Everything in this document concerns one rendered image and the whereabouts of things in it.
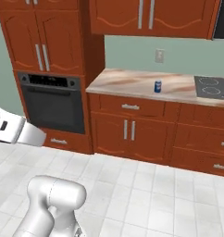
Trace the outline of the wooden drawer front under oven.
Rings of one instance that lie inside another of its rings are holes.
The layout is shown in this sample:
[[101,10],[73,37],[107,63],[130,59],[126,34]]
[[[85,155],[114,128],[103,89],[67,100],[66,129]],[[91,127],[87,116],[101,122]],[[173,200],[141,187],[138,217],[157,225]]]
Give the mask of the wooden drawer front under oven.
[[[83,154],[91,154],[93,152],[91,138],[88,135],[68,131],[56,131],[46,128],[43,128],[43,131],[46,133],[44,146]],[[50,140],[52,138],[65,140],[68,144],[51,143]]]

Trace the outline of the wooden small cupboard door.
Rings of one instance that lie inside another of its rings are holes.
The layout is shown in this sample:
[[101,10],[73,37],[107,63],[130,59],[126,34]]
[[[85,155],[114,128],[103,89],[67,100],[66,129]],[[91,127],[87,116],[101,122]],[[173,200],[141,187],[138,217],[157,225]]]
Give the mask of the wooden small cupboard door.
[[0,0],[0,10],[30,8],[32,8],[31,0],[29,5],[26,4],[25,0]]

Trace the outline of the wooden wall cupboard door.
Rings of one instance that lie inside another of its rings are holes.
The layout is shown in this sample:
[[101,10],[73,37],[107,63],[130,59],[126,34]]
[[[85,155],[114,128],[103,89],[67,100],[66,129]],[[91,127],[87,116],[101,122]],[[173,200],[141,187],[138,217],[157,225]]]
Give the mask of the wooden wall cupboard door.
[[90,0],[91,29],[103,35],[139,35],[139,0]]
[[153,29],[148,29],[149,33],[159,37],[206,38],[216,1],[155,0]]

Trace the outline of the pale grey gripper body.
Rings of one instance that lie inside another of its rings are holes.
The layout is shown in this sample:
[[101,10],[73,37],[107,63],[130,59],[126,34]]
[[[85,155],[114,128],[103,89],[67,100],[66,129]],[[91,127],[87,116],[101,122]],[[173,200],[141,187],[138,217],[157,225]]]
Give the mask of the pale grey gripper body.
[[45,139],[45,132],[26,121],[19,135],[18,143],[32,146],[42,146]]

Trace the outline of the black built-in oven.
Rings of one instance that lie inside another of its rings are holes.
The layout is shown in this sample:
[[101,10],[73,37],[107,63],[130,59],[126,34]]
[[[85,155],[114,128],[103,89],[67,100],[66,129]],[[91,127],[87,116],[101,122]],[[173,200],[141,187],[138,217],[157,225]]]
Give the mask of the black built-in oven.
[[[84,134],[81,80],[44,74],[18,73],[31,124],[52,130]],[[70,95],[32,93],[27,87],[58,89]]]

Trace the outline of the wooden base cupboard door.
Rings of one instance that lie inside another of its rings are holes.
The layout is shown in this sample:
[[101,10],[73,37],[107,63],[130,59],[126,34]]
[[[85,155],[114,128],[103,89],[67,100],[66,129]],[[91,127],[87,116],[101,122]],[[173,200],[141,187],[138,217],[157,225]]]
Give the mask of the wooden base cupboard door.
[[126,156],[129,152],[129,140],[123,139],[124,119],[119,115],[92,113],[93,148],[96,153],[111,156]]
[[175,130],[173,122],[135,118],[131,156],[137,160],[167,164]]

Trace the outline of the grey wall socket plate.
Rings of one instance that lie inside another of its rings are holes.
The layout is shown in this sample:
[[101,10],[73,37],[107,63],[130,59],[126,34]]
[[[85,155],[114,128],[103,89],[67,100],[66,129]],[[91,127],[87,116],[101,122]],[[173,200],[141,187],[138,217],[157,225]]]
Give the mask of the grey wall socket plate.
[[156,63],[163,63],[164,62],[164,49],[156,49]]

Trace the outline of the black microwave oven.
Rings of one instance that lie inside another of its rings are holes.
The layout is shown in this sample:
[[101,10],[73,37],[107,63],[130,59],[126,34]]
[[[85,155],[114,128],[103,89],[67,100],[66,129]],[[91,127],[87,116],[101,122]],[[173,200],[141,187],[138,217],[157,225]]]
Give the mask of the black microwave oven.
[[221,0],[213,38],[224,39],[224,0]]

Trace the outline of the dark grey hob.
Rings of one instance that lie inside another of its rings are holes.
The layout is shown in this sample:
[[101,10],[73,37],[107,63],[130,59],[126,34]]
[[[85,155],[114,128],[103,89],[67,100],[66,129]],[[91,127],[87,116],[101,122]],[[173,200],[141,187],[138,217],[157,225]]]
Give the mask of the dark grey hob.
[[224,100],[224,78],[195,76],[194,83],[198,97]]

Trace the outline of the wooden tall cupboard door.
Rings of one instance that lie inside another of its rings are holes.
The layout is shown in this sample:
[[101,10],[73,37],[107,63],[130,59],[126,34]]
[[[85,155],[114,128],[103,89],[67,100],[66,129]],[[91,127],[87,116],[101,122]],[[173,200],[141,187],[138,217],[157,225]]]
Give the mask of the wooden tall cupboard door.
[[41,43],[46,45],[50,72],[82,74],[79,12],[37,10],[36,18]]
[[35,45],[40,42],[32,10],[0,10],[0,23],[13,69],[39,71]]

